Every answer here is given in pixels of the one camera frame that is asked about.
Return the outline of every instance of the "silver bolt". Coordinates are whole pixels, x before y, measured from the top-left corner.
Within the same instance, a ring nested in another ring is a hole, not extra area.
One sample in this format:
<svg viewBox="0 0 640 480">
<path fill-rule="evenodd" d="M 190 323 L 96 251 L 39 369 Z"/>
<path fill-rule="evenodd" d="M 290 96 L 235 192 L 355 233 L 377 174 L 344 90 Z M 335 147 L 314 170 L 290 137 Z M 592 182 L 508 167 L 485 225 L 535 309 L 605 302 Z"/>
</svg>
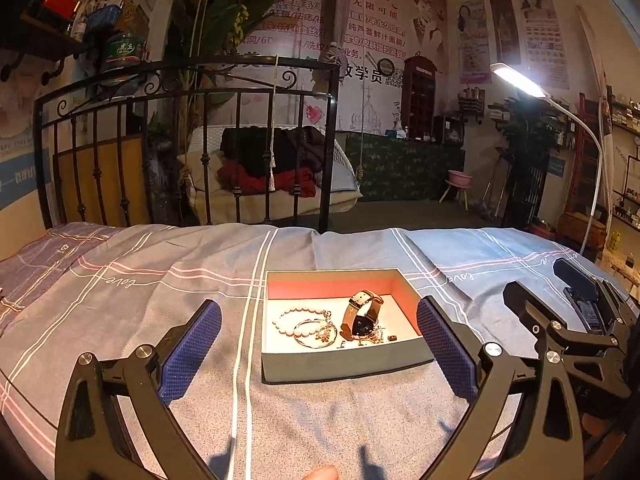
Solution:
<svg viewBox="0 0 640 480">
<path fill-rule="evenodd" d="M 85 352 L 78 358 L 78 364 L 82 366 L 87 365 L 91 362 L 93 358 L 94 357 L 91 354 L 89 354 L 89 352 Z"/>
<path fill-rule="evenodd" d="M 502 348 L 498 343 L 487 343 L 484 345 L 484 351 L 487 352 L 488 355 L 498 357 L 498 355 L 502 353 Z"/>
<path fill-rule="evenodd" d="M 154 349 L 151 347 L 151 345 L 142 345 L 139 346 L 138 348 L 136 348 L 136 357 L 139 357 L 141 359 L 145 359 L 147 357 L 149 357 L 151 355 L 151 352 L 153 352 Z"/>
<path fill-rule="evenodd" d="M 546 360 L 550 363 L 558 364 L 560 362 L 560 354 L 553 350 L 549 350 L 549 352 L 546 353 Z"/>
</svg>

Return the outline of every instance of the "finger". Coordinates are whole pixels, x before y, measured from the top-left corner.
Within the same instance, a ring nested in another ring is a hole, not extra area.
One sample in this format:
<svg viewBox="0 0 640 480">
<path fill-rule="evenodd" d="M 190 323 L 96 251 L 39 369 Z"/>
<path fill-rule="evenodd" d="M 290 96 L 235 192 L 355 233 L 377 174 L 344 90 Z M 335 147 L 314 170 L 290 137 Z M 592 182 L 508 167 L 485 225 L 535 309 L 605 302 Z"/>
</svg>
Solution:
<svg viewBox="0 0 640 480">
<path fill-rule="evenodd" d="M 327 465 L 320 469 L 316 469 L 309 475 L 305 476 L 302 480 L 339 480 L 338 470 L 332 466 Z"/>
</svg>

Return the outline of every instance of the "stool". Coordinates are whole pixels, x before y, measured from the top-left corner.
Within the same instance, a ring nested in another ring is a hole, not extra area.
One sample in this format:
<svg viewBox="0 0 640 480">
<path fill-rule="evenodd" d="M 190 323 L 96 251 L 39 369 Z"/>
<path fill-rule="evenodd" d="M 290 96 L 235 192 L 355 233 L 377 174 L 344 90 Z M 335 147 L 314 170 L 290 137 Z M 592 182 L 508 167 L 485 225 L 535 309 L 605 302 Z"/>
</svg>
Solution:
<svg viewBox="0 0 640 480">
<path fill-rule="evenodd" d="M 451 187 L 455 187 L 457 189 L 462 190 L 462 193 L 464 194 L 465 197 L 465 211 L 469 211 L 468 206 L 466 204 L 466 190 L 469 189 L 471 187 L 471 184 L 468 184 L 467 186 L 459 186 L 457 184 L 454 184 L 452 182 L 450 182 L 449 180 L 445 180 L 445 182 L 448 184 L 447 186 L 447 190 L 443 193 L 443 195 L 440 197 L 440 200 L 438 200 L 438 204 L 441 204 L 442 201 L 445 199 L 445 197 L 447 196 L 447 193 L 449 192 L 449 190 L 451 189 Z"/>
</svg>

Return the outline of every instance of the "gray bedspread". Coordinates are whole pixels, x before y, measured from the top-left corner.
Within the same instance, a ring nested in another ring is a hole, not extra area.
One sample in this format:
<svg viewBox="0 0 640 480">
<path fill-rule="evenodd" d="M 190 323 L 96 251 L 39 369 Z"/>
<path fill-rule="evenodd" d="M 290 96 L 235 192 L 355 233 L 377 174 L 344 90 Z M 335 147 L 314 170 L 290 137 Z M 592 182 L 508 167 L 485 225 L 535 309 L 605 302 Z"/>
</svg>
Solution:
<svg viewBox="0 0 640 480">
<path fill-rule="evenodd" d="M 265 272 L 397 267 L 485 342 L 533 356 L 534 338 L 504 306 L 502 288 L 521 280 L 581 330 L 564 284 L 553 275 L 560 256 L 606 276 L 573 251 L 514 230 L 319 235 L 238 224 L 132 227 L 79 257 L 16 313 L 0 338 L 0 368 L 19 391 L 0 377 L 2 413 L 52 479 L 55 426 L 77 357 L 85 351 L 100 359 L 127 356 L 142 343 L 156 343 L 211 298 L 222 308 L 222 330 L 186 395 L 170 407 L 219 478 L 299 479 L 324 463 L 337 465 L 344 480 L 418 478 L 459 423 L 466 401 L 453 395 L 437 362 L 354 380 L 263 384 Z M 497 430 L 510 422 L 516 400 L 508 402 Z M 145 465 L 162 474 L 128 401 L 123 412 Z M 480 469 L 503 441 L 492 442 Z"/>
</svg>

